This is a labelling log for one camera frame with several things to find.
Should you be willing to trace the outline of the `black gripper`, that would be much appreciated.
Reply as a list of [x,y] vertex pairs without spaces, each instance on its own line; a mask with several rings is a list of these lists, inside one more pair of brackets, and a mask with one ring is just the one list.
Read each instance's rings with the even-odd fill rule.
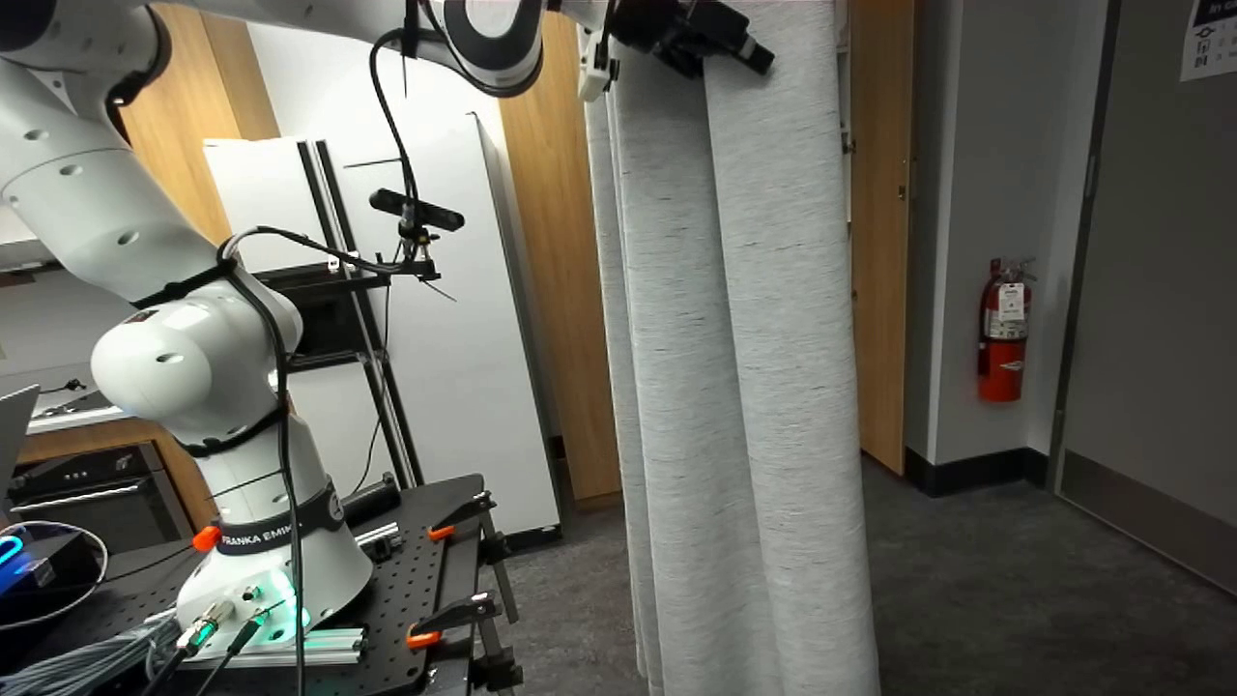
[[773,50],[751,36],[751,19],[725,0],[618,0],[606,29],[684,78],[698,78],[710,53],[764,73]]

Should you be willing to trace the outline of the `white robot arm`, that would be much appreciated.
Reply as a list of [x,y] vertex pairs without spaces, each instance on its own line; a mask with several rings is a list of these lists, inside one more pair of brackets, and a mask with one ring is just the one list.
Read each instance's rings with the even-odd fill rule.
[[277,381],[303,341],[292,301],[211,246],[112,121],[170,63],[167,2],[393,47],[486,95],[536,82],[548,13],[689,78],[710,53],[763,73],[773,50],[725,0],[0,0],[0,196],[69,274],[133,307],[93,343],[93,381],[170,430],[222,511],[178,616],[261,588],[307,629],[358,599],[371,560]]

